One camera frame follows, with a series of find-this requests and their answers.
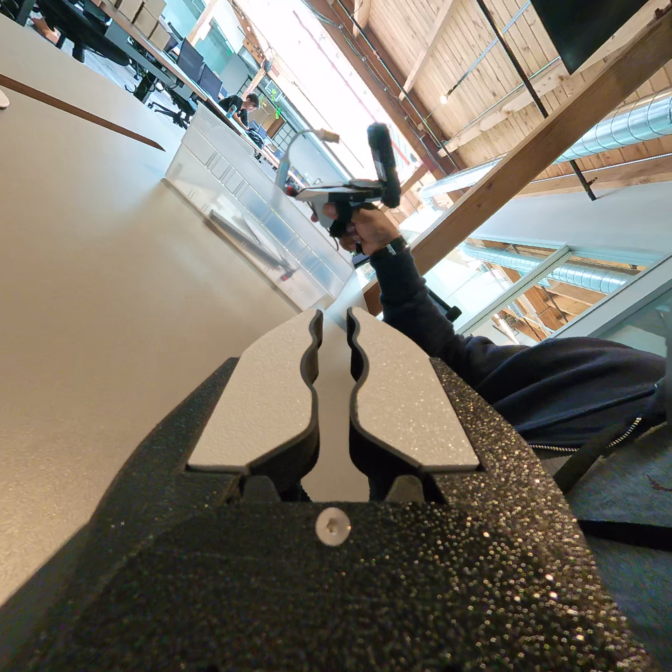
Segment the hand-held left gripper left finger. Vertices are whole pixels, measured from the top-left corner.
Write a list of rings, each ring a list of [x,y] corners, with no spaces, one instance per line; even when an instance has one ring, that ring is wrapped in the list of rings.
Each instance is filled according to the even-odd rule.
[[[308,309],[248,346],[235,364],[188,467],[203,473],[267,476],[292,486],[319,455],[314,382],[323,313]]]

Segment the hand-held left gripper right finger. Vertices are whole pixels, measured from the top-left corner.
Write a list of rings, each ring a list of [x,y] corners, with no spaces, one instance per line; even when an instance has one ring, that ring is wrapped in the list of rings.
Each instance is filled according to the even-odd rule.
[[[477,473],[481,462],[430,357],[413,340],[361,308],[349,308],[355,381],[349,455],[373,489],[399,476]]]

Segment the silver usb hub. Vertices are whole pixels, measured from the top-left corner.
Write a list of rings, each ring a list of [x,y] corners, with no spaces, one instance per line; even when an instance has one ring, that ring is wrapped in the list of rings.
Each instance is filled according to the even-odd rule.
[[[340,142],[340,136],[339,134],[326,130],[326,129],[306,129],[306,130],[300,130],[297,132],[292,139],[290,140],[288,147],[281,157],[280,164],[277,168],[276,174],[275,174],[275,182],[274,184],[281,190],[283,194],[286,194],[286,180],[288,178],[288,174],[290,171],[291,167],[291,147],[294,144],[294,142],[305,135],[308,134],[313,134],[317,139],[319,139],[322,142],[329,142],[329,143],[339,143]]]

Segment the clear plastic bin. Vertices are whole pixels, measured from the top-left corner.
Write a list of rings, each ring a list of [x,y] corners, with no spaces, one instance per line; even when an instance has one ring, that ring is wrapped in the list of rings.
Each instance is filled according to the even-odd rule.
[[[165,179],[299,309],[328,307],[352,263],[274,184],[255,147],[198,104]]]

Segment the person's right forearm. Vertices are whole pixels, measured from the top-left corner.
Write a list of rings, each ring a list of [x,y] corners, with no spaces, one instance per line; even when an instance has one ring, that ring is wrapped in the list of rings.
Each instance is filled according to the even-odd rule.
[[[428,356],[442,359],[457,372],[476,370],[496,349],[484,337],[464,337],[429,297],[410,249],[399,255],[370,258],[380,286],[383,321],[418,345]]]

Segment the person's right hand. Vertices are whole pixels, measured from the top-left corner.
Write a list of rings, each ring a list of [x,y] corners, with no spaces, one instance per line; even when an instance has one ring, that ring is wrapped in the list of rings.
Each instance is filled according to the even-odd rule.
[[[349,214],[348,222],[337,225],[340,246],[353,253],[360,249],[371,259],[388,255],[384,248],[401,234],[386,215],[371,204],[352,207]]]

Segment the stack of cardboard boxes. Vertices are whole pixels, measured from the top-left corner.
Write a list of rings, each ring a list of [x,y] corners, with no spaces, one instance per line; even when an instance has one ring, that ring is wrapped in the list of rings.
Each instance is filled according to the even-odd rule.
[[[114,1],[114,7],[159,49],[170,40],[170,31],[162,14],[166,1]]]

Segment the wooden post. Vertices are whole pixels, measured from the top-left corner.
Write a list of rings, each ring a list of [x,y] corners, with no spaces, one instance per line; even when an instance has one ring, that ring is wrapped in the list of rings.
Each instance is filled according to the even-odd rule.
[[[505,206],[591,127],[671,60],[671,5],[653,19],[502,161],[463,195],[432,228],[413,242],[420,274]]]

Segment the metal air duct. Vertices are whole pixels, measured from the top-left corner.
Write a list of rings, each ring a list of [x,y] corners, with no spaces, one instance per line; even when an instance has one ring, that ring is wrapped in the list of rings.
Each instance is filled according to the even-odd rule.
[[[495,248],[462,245],[459,250],[474,259],[515,270],[522,276],[536,273],[539,266],[545,262],[545,259]],[[566,262],[556,266],[546,278],[577,288],[610,294],[625,286],[634,276],[611,267],[601,268]]]
[[[671,135],[671,88],[629,104],[622,104],[585,132],[559,155],[554,164],[576,161],[586,156],[669,135]],[[422,200],[429,200],[458,189],[469,189],[506,157],[506,154],[496,156],[484,163],[453,173],[423,187],[419,197]]]

